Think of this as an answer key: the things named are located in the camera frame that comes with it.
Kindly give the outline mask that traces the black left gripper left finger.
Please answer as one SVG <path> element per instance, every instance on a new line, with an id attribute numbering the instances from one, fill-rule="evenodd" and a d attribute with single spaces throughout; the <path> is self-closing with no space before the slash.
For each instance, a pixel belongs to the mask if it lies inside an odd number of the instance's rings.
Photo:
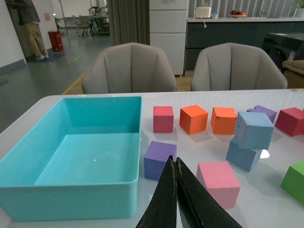
<path id="1" fill-rule="evenodd" d="M 161 173 L 151 202 L 138 228 L 175 228 L 177 224 L 177 173 L 170 155 Z"/>

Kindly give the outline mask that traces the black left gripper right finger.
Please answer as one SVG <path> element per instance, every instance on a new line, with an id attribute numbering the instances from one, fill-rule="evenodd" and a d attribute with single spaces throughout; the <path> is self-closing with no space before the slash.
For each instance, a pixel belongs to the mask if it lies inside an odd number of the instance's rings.
<path id="1" fill-rule="evenodd" d="M 191 228 L 240 228 L 210 195 L 181 158 L 176 158 L 177 197 Z"/>

